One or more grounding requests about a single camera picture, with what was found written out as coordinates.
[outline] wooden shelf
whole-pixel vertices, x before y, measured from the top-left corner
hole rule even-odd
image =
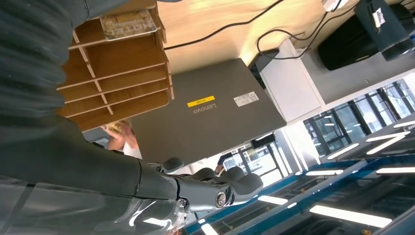
[[[141,98],[129,100],[111,106],[114,112],[111,115],[107,108],[101,108],[81,115],[70,117],[72,121],[78,123],[82,131],[91,130],[97,126],[105,125],[114,121],[139,115],[169,103],[167,92],[159,92]]]
[[[144,0],[158,31],[107,41],[99,18],[72,33],[67,80],[57,90],[65,105],[57,114],[87,131],[162,107],[174,98],[171,72],[163,49],[165,29],[155,0]],[[142,5],[131,1],[131,12]]]
[[[153,37],[91,46],[87,47],[87,53],[96,77],[121,75],[165,63]]]
[[[74,115],[79,115],[91,110],[99,109],[101,107],[105,107],[103,99],[101,96],[94,96],[66,104],[62,109],[58,110],[58,114],[69,118]]]
[[[165,79],[158,82],[148,83],[141,86],[104,94],[105,100],[101,97],[102,93],[94,94],[95,96],[67,103],[62,109],[59,109],[57,113],[69,118],[75,115],[87,113],[89,111],[105,108],[109,105],[114,105],[131,99],[166,91],[168,89],[168,80]]]
[[[90,20],[81,24],[75,29],[75,32],[78,35],[80,44],[84,46],[106,41],[100,19]]]
[[[131,87],[124,90],[105,94],[108,104],[115,104],[145,95],[166,91],[169,89],[167,80],[152,82],[145,85]]]
[[[99,80],[99,85],[103,92],[116,91],[150,82],[166,79],[164,66],[157,66],[146,70],[139,70],[117,77]]]
[[[94,82],[85,83],[75,87],[69,87],[58,92],[64,97],[65,103],[74,102],[91,96],[99,95],[99,90]]]
[[[91,73],[79,50],[69,51],[69,61],[62,66],[62,69],[67,74],[67,79],[60,87],[85,83],[92,80]]]

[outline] white tag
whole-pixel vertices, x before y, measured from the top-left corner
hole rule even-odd
[[[250,104],[252,102],[258,101],[259,98],[256,96],[255,92],[249,92],[247,94],[240,95],[238,97],[233,98],[235,103],[238,107]]]
[[[375,21],[376,28],[379,28],[382,24],[384,24],[385,18],[383,18],[382,9],[377,9],[373,14],[373,20]]]

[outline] black cable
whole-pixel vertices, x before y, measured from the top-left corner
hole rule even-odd
[[[164,50],[170,50],[170,49],[175,49],[175,48],[179,48],[179,47],[185,47],[185,46],[188,46],[188,45],[191,45],[191,44],[199,43],[199,42],[204,41],[204,40],[206,40],[208,38],[211,38],[212,36],[216,35],[217,33],[221,32],[221,31],[223,31],[223,30],[225,30],[225,29],[227,29],[229,27],[250,24],[254,20],[258,19],[259,17],[261,17],[262,15],[264,15],[265,13],[267,13],[269,10],[271,10],[272,8],[274,8],[276,5],[282,3],[283,1],[285,1],[285,0],[278,0],[278,1],[274,2],[272,5],[270,5],[269,7],[267,7],[267,9],[265,9],[264,11],[262,11],[261,13],[259,13],[258,15],[256,15],[252,19],[250,19],[249,21],[228,24],[228,25],[223,26],[222,28],[218,29],[217,31],[215,31],[215,32],[213,32],[213,33],[211,33],[211,34],[209,34],[209,35],[207,35],[207,36],[205,36],[205,37],[203,37],[201,39],[194,40],[194,41],[187,42],[187,43],[177,44],[177,45],[171,46],[171,47],[166,47]]]
[[[410,2],[407,2],[407,3],[405,3],[405,4],[402,4],[403,6],[406,6],[406,5],[408,5],[408,4],[411,4],[411,3],[413,3],[413,2],[415,2],[415,0],[412,0],[412,1],[410,1]]]
[[[265,34],[263,34],[263,35],[261,35],[259,38],[258,38],[258,40],[256,41],[256,48],[258,49],[258,52],[259,52],[259,54],[261,54],[262,56],[265,56],[265,57],[268,57],[268,58],[271,58],[271,59],[275,59],[275,60],[289,60],[289,59],[298,59],[298,58],[300,58],[300,57],[302,57],[306,52],[307,52],[307,50],[310,48],[310,46],[313,44],[313,42],[315,41],[315,39],[317,38],[317,36],[318,36],[318,34],[320,33],[320,31],[321,31],[321,29],[323,29],[324,28],[324,26],[327,24],[327,23],[329,23],[331,20],[333,20],[333,19],[336,19],[336,18],[339,18],[339,17],[341,17],[341,16],[343,16],[343,15],[345,15],[345,14],[347,14],[347,13],[349,13],[351,10],[353,10],[356,6],[357,6],[357,4],[355,4],[354,6],[352,6],[350,9],[348,9],[346,12],[344,12],[344,13],[342,13],[342,14],[340,14],[340,15],[338,15],[338,16],[333,16],[332,18],[330,18],[330,19],[328,19],[326,22],[324,22],[324,24],[320,27],[320,29],[317,31],[317,33],[316,33],[316,35],[314,36],[314,38],[311,40],[311,42],[308,44],[308,46],[306,47],[306,49],[299,55],[299,56],[292,56],[292,57],[285,57],[285,58],[275,58],[275,57],[272,57],[272,56],[269,56],[269,55],[266,55],[266,54],[264,54],[262,51],[261,51],[261,49],[259,48],[259,41],[264,37],[264,36],[266,36],[266,35],[268,35],[268,34],[270,34],[271,32],[283,32],[283,33],[287,33],[285,30],[281,30],[281,29],[274,29],[274,30],[271,30],[271,31],[268,31],[268,32],[266,32]]]

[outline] wooden desk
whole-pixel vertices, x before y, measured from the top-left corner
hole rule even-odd
[[[231,23],[248,21],[276,0],[183,0],[177,3],[158,2],[161,20],[167,32],[167,44],[174,46],[205,37]],[[240,57],[248,64],[257,54],[256,40],[263,33],[281,28],[308,36],[317,26],[325,10],[321,0],[285,0],[249,25],[225,29],[195,45],[166,51],[173,74],[193,70],[224,60]],[[347,11],[358,0],[349,0],[345,7],[329,13],[327,19]],[[389,4],[399,0],[387,0]],[[354,13],[332,20],[319,34],[312,48],[337,29]],[[261,40],[261,49],[278,47],[287,35],[273,33]],[[295,42],[304,47],[309,41]]]

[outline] glass wall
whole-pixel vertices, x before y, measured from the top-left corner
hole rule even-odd
[[[225,170],[234,166],[242,168],[247,173],[263,176],[273,170],[279,170],[278,164],[283,164],[282,157],[276,149],[276,142],[253,149],[248,143],[231,151],[233,156],[224,161]]]
[[[413,94],[403,80],[360,96],[304,121],[320,157],[414,113]]]

